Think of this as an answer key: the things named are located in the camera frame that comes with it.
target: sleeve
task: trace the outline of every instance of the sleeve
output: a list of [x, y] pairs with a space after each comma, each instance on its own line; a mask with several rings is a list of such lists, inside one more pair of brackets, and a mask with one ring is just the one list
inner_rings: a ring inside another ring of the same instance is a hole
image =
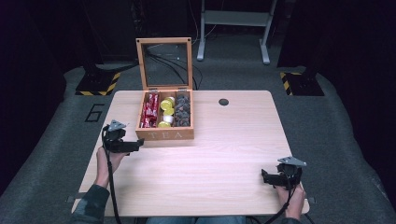
[[292, 217], [285, 217], [282, 219], [281, 224], [302, 224], [299, 220]]
[[69, 223], [103, 224], [109, 194], [107, 189], [92, 185], [81, 201], [79, 201]]

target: hand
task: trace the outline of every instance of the hand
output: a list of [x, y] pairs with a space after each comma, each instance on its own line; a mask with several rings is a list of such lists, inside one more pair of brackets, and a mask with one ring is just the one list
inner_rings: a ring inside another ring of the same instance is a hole
[[[110, 152], [110, 161], [112, 164], [113, 174], [119, 168], [122, 158], [128, 153], [113, 153]], [[107, 188], [108, 185], [108, 167], [106, 152], [103, 147], [99, 147], [96, 152], [97, 160], [97, 173], [94, 184], [99, 185], [103, 188]]]
[[[280, 204], [283, 206], [288, 201], [289, 198], [289, 191], [285, 190], [283, 187], [276, 186], [277, 195], [279, 196]], [[286, 217], [292, 217], [297, 220], [300, 220], [300, 215], [303, 212], [304, 206], [304, 199], [305, 199], [305, 191], [301, 187], [301, 185], [296, 186], [296, 190], [292, 195], [289, 206], [285, 211]]]

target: dark background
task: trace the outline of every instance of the dark background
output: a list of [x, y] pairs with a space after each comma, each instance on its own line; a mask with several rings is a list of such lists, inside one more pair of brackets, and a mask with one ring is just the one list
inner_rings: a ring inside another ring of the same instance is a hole
[[[200, 2], [191, 0], [198, 26]], [[224, 9], [269, 6], [241, 2], [226, 1]], [[206, 8], [220, 9], [220, 3]], [[384, 0], [297, 0], [278, 63], [315, 67], [330, 80], [393, 206], [395, 9]], [[62, 101], [65, 72], [87, 63], [129, 62], [136, 58], [136, 37], [195, 35], [189, 2], [182, 0], [6, 1], [0, 10], [1, 193]]]

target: jeans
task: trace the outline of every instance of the jeans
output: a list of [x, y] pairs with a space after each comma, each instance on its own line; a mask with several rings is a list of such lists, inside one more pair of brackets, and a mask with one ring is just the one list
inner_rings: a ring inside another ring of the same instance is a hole
[[246, 217], [150, 217], [146, 224], [245, 224]]

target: wooden tea box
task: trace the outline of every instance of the wooden tea box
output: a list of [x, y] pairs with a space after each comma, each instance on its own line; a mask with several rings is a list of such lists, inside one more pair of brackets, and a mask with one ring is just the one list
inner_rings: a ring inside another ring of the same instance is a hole
[[143, 84], [138, 138], [194, 138], [190, 37], [137, 38]]

